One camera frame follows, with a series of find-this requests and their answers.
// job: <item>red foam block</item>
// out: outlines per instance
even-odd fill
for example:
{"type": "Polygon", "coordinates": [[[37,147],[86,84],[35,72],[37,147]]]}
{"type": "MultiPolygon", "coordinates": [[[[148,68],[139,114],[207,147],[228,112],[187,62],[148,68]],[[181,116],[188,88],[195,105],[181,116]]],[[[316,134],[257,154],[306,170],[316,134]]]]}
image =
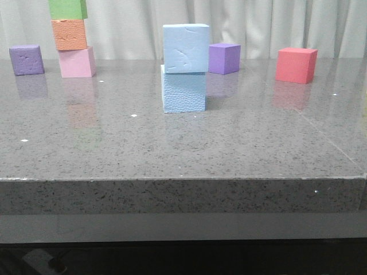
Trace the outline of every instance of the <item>red foam block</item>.
{"type": "Polygon", "coordinates": [[[275,80],[306,84],[313,80],[317,50],[284,48],[278,51],[275,80]]]}

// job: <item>foam block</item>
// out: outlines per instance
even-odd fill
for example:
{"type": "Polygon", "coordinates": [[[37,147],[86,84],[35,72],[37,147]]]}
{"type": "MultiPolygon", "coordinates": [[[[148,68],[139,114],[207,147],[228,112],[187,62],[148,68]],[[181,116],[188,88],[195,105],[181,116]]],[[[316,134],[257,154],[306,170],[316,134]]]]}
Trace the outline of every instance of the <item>foam block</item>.
{"type": "Polygon", "coordinates": [[[212,44],[209,46],[209,72],[228,74],[240,69],[241,45],[212,44]]]}
{"type": "Polygon", "coordinates": [[[59,51],[58,56],[62,77],[92,77],[96,73],[93,47],[59,51]]]}
{"type": "Polygon", "coordinates": [[[205,73],[165,73],[161,65],[165,113],[205,111],[205,73]]]}
{"type": "Polygon", "coordinates": [[[164,25],[163,55],[166,73],[207,72],[209,26],[206,24],[164,25]]]}
{"type": "Polygon", "coordinates": [[[48,4],[53,20],[88,18],[85,0],[48,0],[48,4]]]}
{"type": "Polygon", "coordinates": [[[57,50],[87,48],[84,20],[51,20],[57,50]]]}
{"type": "Polygon", "coordinates": [[[313,80],[317,50],[284,48],[278,52],[275,80],[306,84],[313,80]]]}
{"type": "Polygon", "coordinates": [[[19,45],[9,49],[11,64],[16,76],[45,73],[39,45],[19,45]]]}

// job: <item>light blue foam block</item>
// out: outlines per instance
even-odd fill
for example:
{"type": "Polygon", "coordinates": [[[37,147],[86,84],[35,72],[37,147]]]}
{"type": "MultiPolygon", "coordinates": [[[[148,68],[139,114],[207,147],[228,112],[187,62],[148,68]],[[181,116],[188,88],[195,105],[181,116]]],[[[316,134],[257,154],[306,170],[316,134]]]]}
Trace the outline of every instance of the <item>light blue foam block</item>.
{"type": "Polygon", "coordinates": [[[207,72],[209,26],[206,24],[164,25],[163,55],[166,73],[207,72]]]}
{"type": "Polygon", "coordinates": [[[205,111],[205,73],[165,73],[161,65],[165,113],[205,111]]]}

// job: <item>pink foam block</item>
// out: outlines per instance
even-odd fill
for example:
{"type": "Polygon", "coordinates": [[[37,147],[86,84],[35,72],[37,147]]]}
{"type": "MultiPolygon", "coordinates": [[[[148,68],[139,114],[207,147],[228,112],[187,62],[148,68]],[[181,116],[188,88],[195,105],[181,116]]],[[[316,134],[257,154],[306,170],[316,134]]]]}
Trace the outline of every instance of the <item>pink foam block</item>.
{"type": "Polygon", "coordinates": [[[284,48],[278,52],[275,80],[306,84],[313,80],[317,50],[284,48]]]}
{"type": "Polygon", "coordinates": [[[85,50],[63,50],[58,52],[61,76],[92,77],[96,73],[93,47],[85,50]]]}

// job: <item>granite countertop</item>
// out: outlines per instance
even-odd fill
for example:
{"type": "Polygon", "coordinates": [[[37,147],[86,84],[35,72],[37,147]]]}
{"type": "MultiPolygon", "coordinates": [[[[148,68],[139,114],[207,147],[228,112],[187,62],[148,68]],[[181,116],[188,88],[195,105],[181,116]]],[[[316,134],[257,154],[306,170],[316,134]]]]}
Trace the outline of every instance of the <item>granite countertop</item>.
{"type": "Polygon", "coordinates": [[[93,78],[15,77],[0,60],[0,213],[340,212],[364,207],[366,59],[207,74],[207,111],[163,113],[161,61],[93,78]]]}

